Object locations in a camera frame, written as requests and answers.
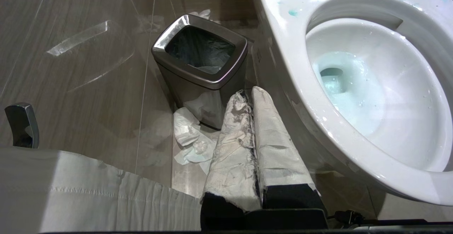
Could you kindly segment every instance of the toilet rim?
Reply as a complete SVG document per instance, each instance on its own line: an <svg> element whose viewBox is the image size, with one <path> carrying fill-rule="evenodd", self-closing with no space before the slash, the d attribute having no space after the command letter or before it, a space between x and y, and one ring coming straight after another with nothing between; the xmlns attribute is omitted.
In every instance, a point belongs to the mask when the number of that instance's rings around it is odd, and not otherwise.
<svg viewBox="0 0 453 234"><path fill-rule="evenodd" d="M431 172L407 166L367 140L334 110L311 67L305 39L300 41L297 48L298 61L294 62L293 58L289 61L285 55L283 59L285 63L305 63L286 66L300 101L317 123L317 128L336 147L327 147L327 150L338 154L335 150L339 149L351 161L343 161L344 165L358 166L399 194L432 204L453 205L453 171ZM304 74L303 79L298 79L296 74Z"/></svg>

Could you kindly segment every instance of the trash can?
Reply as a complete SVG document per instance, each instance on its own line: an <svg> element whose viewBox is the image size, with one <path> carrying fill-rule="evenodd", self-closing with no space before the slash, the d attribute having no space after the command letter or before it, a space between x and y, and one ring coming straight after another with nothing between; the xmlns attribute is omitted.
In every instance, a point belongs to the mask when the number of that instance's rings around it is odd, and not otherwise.
<svg viewBox="0 0 453 234"><path fill-rule="evenodd" d="M229 98L245 84L247 39L212 21L183 15L151 52L178 108L221 129Z"/></svg>

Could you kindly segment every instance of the toilet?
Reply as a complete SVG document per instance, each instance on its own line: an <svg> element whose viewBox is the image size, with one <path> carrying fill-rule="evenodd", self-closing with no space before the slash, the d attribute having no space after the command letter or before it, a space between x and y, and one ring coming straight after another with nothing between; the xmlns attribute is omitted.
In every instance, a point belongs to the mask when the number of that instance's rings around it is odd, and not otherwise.
<svg viewBox="0 0 453 234"><path fill-rule="evenodd" d="M307 168L453 205L453 1L254 4L258 85Z"/></svg>

